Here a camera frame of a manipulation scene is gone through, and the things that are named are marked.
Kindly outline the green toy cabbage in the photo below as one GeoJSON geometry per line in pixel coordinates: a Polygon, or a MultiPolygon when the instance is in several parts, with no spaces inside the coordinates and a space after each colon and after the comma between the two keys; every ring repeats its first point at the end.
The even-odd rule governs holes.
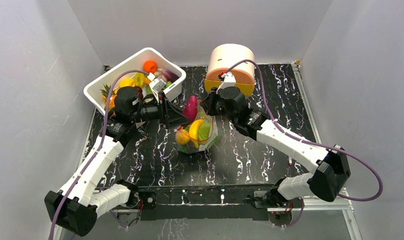
{"type": "Polygon", "coordinates": [[[190,140],[185,144],[177,142],[177,150],[185,154],[203,152],[213,147],[219,140],[220,135],[216,125],[211,126],[209,122],[199,127],[197,132],[198,147],[190,140]]]}

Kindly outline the yellow toy fruit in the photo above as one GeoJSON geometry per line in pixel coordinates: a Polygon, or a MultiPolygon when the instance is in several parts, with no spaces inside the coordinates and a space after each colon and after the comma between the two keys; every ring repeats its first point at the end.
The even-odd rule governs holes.
{"type": "Polygon", "coordinates": [[[180,129],[175,133],[175,140],[179,145],[186,145],[190,141],[190,135],[185,129],[180,129]]]}

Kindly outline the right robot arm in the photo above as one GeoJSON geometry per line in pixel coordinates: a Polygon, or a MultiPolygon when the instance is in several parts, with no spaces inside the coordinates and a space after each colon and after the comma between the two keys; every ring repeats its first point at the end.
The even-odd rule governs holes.
{"type": "Polygon", "coordinates": [[[240,134],[279,150],[307,169],[302,175],[280,179],[262,197],[264,203],[285,207],[304,196],[333,202],[351,175],[347,157],[313,142],[306,144],[289,130],[279,130],[277,121],[251,108],[237,87],[214,89],[200,105],[207,115],[224,117],[240,134]]]}

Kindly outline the purple toy sweet potato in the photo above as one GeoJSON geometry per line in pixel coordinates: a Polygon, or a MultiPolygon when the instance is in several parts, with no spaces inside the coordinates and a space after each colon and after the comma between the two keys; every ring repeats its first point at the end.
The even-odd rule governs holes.
{"type": "Polygon", "coordinates": [[[188,118],[188,121],[182,126],[187,126],[195,120],[198,114],[198,99],[196,96],[192,95],[189,98],[185,108],[182,111],[182,114],[188,118]]]}

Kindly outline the clear zip top bag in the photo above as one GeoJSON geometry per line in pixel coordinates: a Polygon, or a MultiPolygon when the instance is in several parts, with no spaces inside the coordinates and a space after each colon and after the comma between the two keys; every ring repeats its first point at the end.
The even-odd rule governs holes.
{"type": "Polygon", "coordinates": [[[201,107],[201,99],[192,95],[182,111],[191,122],[175,130],[177,150],[185,154],[203,152],[212,147],[219,139],[216,118],[207,115],[201,107]]]}

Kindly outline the yellow toy banana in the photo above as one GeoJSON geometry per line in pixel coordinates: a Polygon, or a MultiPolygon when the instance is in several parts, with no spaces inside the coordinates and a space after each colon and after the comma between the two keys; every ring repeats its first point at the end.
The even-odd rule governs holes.
{"type": "Polygon", "coordinates": [[[199,128],[204,123],[205,123],[204,119],[197,119],[190,125],[189,131],[188,131],[190,140],[193,142],[194,146],[197,149],[199,148],[199,141],[198,141],[199,128]]]}

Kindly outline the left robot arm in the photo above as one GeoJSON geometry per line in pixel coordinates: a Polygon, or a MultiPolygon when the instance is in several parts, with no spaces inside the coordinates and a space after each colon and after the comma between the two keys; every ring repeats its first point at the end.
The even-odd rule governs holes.
{"type": "Polygon", "coordinates": [[[136,124],[150,120],[158,120],[167,129],[190,121],[162,91],[147,96],[130,86],[117,91],[114,107],[106,110],[93,149],[72,177],[57,192],[49,191],[44,198],[51,220],[50,240],[55,236],[56,226],[83,237],[91,231],[98,217],[115,207],[139,205],[138,186],[125,180],[119,180],[100,193],[94,191],[108,167],[130,142],[136,124]]]}

